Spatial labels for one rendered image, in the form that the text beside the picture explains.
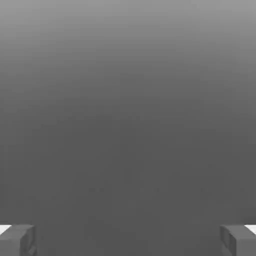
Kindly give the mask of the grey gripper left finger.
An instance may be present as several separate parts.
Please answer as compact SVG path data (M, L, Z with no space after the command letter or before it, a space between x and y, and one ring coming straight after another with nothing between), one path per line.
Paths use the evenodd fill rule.
M0 256L37 256L36 226L0 224Z

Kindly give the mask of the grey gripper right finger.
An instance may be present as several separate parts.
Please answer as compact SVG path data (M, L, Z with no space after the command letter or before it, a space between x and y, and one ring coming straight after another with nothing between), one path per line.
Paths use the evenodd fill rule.
M221 256L256 256L256 224L221 225Z

